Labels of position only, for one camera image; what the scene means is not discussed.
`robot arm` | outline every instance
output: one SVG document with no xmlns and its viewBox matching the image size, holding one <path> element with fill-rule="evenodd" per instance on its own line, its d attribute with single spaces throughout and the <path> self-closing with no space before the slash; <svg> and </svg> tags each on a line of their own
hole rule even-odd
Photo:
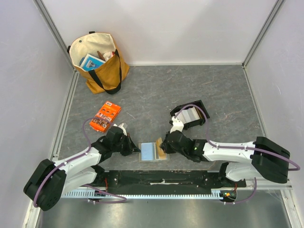
<svg viewBox="0 0 304 228">
<path fill-rule="evenodd" d="M 202 171 L 199 173 L 199 176 L 196 177 L 194 172 L 193 175 L 195 175 L 195 178 L 193 180 L 191 179 L 191 181 L 187 181 L 187 179 L 182 176 L 183 173 L 174 174 L 163 171 L 163 174 L 170 176 L 169 179 L 174 183 L 184 181 L 183 184 L 191 185 L 193 181 L 198 181 L 194 189 L 197 189 L 198 185 L 211 189 L 221 188 L 222 186 L 234 186 L 235 182 L 239 182 L 241 179 L 251 179 L 254 177 L 264 177 L 267 180 L 277 183 L 287 182 L 288 162 L 252 149 L 246 150 L 246 147 L 265 149 L 289 158 L 290 153 L 287 150 L 269 139 L 257 137 L 256 141 L 246 143 L 218 143 L 211 141 L 212 144 L 216 145 L 214 146 L 205 139 L 192 140 L 187 138 L 181 132 L 183 129 L 182 122 L 176 118 L 173 118 L 172 122 L 173 127 L 170 132 L 166 134 L 165 140 L 161 145 L 166 153 L 180 153 L 194 162 L 230 161 L 230 163 L 223 163 L 219 172 L 212 173 L 212 175 L 206 173 L 202 175 L 202 173 L 204 173 L 204 171 Z M 42 181 L 47 180 L 45 185 L 41 187 L 36 201 L 36 204 L 43 211 L 46 211 L 52 208 L 63 194 L 79 186 L 92 182 L 103 183 L 106 173 L 98 164 L 110 158 L 113 152 L 120 152 L 123 156 L 127 156 L 133 152 L 140 152 L 132 142 L 125 128 L 125 124 L 111 127 L 106 136 L 102 136 L 96 142 L 92 143 L 90 151 L 88 151 L 89 148 L 86 148 L 78 154 L 57 162 L 51 162 L 48 159 L 43 160 L 27 182 L 23 190 L 24 193 L 34 200 Z M 242 146 L 245 148 L 242 150 L 227 149 L 217 147 L 217 145 L 230 147 Z M 129 178 L 127 175 L 125 182 L 128 188 L 132 184 L 139 184 L 132 182 L 132 180 L 139 180 L 139 182 L 145 180 L 141 172 L 135 175 L 138 176 Z M 159 177 L 156 174 L 153 180 L 157 181 L 158 179 Z M 147 186 L 150 186 L 149 181 L 143 183 L 143 187 L 146 188 Z"/>
<path fill-rule="evenodd" d="M 172 118 L 173 127 L 161 147 L 166 153 L 180 153 L 194 162 L 232 161 L 223 164 L 221 169 L 226 178 L 239 181 L 245 178 L 263 177 L 276 183 L 286 183 L 288 162 L 277 157 L 263 154 L 255 150 L 218 148 L 204 139 L 191 140 L 181 131 L 183 124 L 175 117 Z M 265 137 L 257 137 L 256 141 L 245 143 L 218 143 L 214 145 L 227 147 L 260 148 L 289 159 L 290 153 L 283 147 Z"/>
<path fill-rule="evenodd" d="M 42 210 L 52 208 L 61 195 L 84 184 L 92 183 L 98 174 L 104 172 L 104 169 L 98 164 L 110 158 L 113 152 L 120 152 L 121 155 L 127 156 L 140 151 L 132 142 L 125 128 L 125 124 L 111 127 L 106 136 L 102 136 L 92 143 L 90 151 L 87 151 L 88 148 L 86 148 L 78 154 L 57 162 L 51 162 L 49 159 L 43 160 L 24 187 L 24 193 L 34 200 L 45 177 L 62 163 L 65 165 L 53 173 L 39 193 L 37 205 Z"/>
</svg>

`black bag handle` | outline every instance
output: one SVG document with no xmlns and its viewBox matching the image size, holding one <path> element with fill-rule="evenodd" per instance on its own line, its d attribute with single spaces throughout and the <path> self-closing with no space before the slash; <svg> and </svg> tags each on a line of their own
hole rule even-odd
<svg viewBox="0 0 304 228">
<path fill-rule="evenodd" d="M 99 85 L 99 86 L 100 86 L 101 88 L 103 88 L 108 94 L 111 94 L 111 95 L 116 94 L 116 93 L 120 90 L 121 85 L 122 85 L 122 77 L 123 77 L 123 76 L 122 76 L 122 66 L 121 66 L 121 62 L 120 62 L 120 56 L 119 56 L 119 53 L 118 53 L 118 50 L 117 50 L 117 49 L 115 50 L 115 55 L 117 55 L 117 56 L 118 56 L 118 59 L 119 59 L 119 84 L 118 84 L 118 86 L 117 86 L 116 88 L 110 89 L 110 90 L 105 89 L 104 86 L 103 86 L 103 84 L 101 83 L 100 79 L 98 78 L 98 76 L 97 76 L 95 70 L 89 70 L 90 76 L 91 76 L 92 79 L 97 83 L 97 85 Z"/>
</svg>

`gray marble surface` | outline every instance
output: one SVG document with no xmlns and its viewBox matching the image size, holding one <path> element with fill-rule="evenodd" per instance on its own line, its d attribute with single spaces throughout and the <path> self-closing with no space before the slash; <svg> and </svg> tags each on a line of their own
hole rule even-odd
<svg viewBox="0 0 304 228">
<path fill-rule="evenodd" d="M 170 110 L 178 105 L 202 100 L 209 115 L 210 137 L 218 142 L 253 141 L 262 132 L 241 66 L 133 66 L 115 95 L 94 95 L 86 80 L 79 77 L 59 158 L 63 159 L 87 147 L 81 131 L 86 118 L 93 117 L 109 100 L 122 110 L 114 123 L 127 123 L 135 144 L 154 142 L 170 130 Z M 89 124 L 85 130 L 92 142 L 102 133 Z M 205 126 L 183 133 L 205 138 Z M 138 154 L 122 157 L 119 153 L 101 166 L 112 170 L 217 170 L 221 162 L 195 163 L 180 154 L 169 161 L 138 162 Z"/>
</svg>

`metal floor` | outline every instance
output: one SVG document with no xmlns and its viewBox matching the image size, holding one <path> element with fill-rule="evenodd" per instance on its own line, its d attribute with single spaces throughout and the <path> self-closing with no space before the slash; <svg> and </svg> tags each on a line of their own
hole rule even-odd
<svg viewBox="0 0 304 228">
<path fill-rule="evenodd" d="M 122 110 L 114 121 L 127 123 L 135 144 L 164 138 L 170 130 L 170 110 L 202 100 L 210 115 L 210 137 L 218 142 L 248 142 L 262 135 L 257 114 L 241 66 L 137 66 L 131 67 L 122 89 L 115 95 L 94 95 L 80 77 L 69 113 L 59 158 L 87 147 L 81 132 L 86 118 L 93 117 L 109 100 Z M 86 132 L 91 141 L 102 133 Z M 205 138 L 204 126 L 183 131 L 191 138 Z M 111 170 L 218 170 L 221 162 L 195 163 L 179 154 L 169 161 L 138 162 L 138 154 L 116 153 L 101 166 Z M 239 190 L 238 199 L 250 191 Z M 224 206 L 212 200 L 129 200 L 124 204 L 92 205 L 85 200 L 61 199 L 40 216 L 39 227 L 111 228 L 217 228 L 290 227 L 280 191 L 258 191 L 253 200 Z"/>
<path fill-rule="evenodd" d="M 258 191 L 254 199 L 237 205 L 199 199 L 93 205 L 83 199 L 61 199 L 41 213 L 37 228 L 291 228 L 279 192 Z M 244 199 L 250 192 L 238 194 Z"/>
</svg>

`yellow tote bag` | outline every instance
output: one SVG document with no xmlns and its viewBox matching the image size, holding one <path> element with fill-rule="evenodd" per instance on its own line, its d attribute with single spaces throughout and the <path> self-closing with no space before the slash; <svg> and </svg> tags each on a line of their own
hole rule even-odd
<svg viewBox="0 0 304 228">
<path fill-rule="evenodd" d="M 121 88 L 122 80 L 129 71 L 129 66 L 119 51 L 111 34 L 103 32 L 89 32 L 88 35 L 76 39 L 67 49 L 71 56 L 73 66 L 87 79 L 86 85 L 93 94 L 106 91 L 115 94 Z M 115 52 L 112 58 L 103 63 L 99 68 L 85 71 L 79 63 L 87 54 L 98 57 L 100 53 Z"/>
</svg>

